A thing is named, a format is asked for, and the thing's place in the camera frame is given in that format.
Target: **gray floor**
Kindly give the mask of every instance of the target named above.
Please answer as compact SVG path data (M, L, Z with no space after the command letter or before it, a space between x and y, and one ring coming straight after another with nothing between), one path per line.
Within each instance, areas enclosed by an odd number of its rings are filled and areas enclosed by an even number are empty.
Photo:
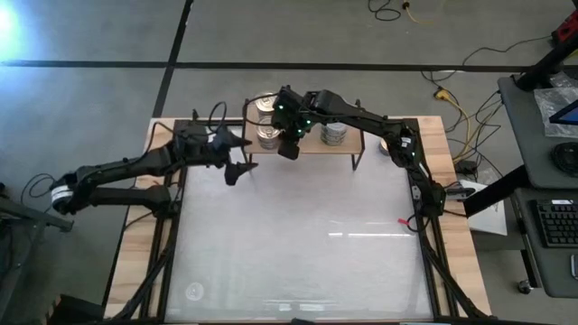
M0 5L0 16L10 17L1 26L0 58L166 61L183 4L7 1ZM198 0L179 60L459 64L483 45L507 47L546 36L573 10L570 0L448 0L439 15L439 1L414 0L415 15L440 16L437 24L417 25L405 15L377 22L366 4ZM548 50L546 41L533 42L508 54L480 53L471 63L525 65ZM443 84L472 113L497 89L497 78L506 75L458 73ZM163 70L146 69L1 68L0 180L18 197L35 173L58 176L82 164L139 154L162 76ZM284 84L299 91L328 88L359 98L380 114L441 115L446 125L457 118L451 106L432 98L435 87L416 72L273 70L176 70L163 116L189 116L193 108L206 116L220 100L227 100L230 116L238 116L244 98ZM481 150L508 172L520 164L519 152L506 113L500 111L494 121L503 127ZM450 136L462 139L464 134L462 125ZM452 144L452 149L459 147ZM46 199L27 204L42 209ZM26 310L14 311L14 318L42 315L58 293L101 303L125 212L86 209L75 217L71 233L48 231L17 297ZM513 291L524 269L519 254L503 249L517 248L519 238L497 241L475 234L475 240L494 314L573 323L575 302L547 298L540 290L529 296Z

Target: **wooden shelf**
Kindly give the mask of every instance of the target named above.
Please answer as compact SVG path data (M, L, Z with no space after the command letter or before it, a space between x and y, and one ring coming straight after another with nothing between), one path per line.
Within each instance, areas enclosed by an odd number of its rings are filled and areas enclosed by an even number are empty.
M247 118L249 121L258 122L259 115L255 106L247 108ZM326 154L360 154L363 151L363 140L361 139L361 131L356 128L347 126L348 130L345 134L343 144L327 145L320 136L322 131L321 125L316 125L311 132L306 134L299 142L299 153L326 153ZM274 153L277 154L277 149L268 150L261 147L256 136L256 125L245 123L245 138L251 140L253 144L245 147L245 153Z

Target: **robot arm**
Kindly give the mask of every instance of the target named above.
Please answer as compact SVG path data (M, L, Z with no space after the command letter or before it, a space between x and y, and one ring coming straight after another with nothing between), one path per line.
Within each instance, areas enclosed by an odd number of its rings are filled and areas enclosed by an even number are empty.
M165 176L185 166L199 165L225 167L227 185L235 185L240 175L256 167L256 163L231 162L230 149L251 142L233 135L224 125L211 142L205 125L199 124L196 118L174 133L171 142L138 158L82 166L64 174L51 187L52 207L61 214L75 214L88 205L143 205L156 215L170 212L172 208L166 187L127 190L99 186L140 175Z
M281 88L273 106L273 127L283 130L278 150L282 156L297 159L299 140L317 123L341 122L356 127L386 141L393 162L407 170L412 183L419 189L420 213L429 218L443 214L445 190L432 179L419 133L410 126L412 119L391 119L369 113L329 90L307 92L301 97L289 86Z

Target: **computer monitor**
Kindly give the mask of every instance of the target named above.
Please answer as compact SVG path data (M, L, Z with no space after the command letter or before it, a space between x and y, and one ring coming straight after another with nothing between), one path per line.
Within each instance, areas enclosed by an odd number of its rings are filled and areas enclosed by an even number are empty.
M550 123L578 125L578 100L550 116Z

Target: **can lid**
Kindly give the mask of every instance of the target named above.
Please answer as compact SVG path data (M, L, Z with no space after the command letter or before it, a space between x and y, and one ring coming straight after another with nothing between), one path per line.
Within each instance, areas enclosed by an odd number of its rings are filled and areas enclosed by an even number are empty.
M325 127L327 127L330 131L335 132L345 132L347 131L347 126L343 123L328 123Z
M257 94L256 97L261 97L264 95L273 95L272 92L262 92L260 94ZM277 99L277 96L271 96L271 97L263 97L260 98L258 100L255 101L255 105L256 108L258 110L260 110L261 112L273 112L273 103L275 103L275 100Z
M279 136L279 134L281 134L281 130L277 130L274 127L272 127L271 125L271 116L265 116L261 119L259 119L259 124L266 124L267 126L263 126L263 125L258 125L256 128L256 135L260 138L265 138L265 139L272 139L275 138L277 136Z

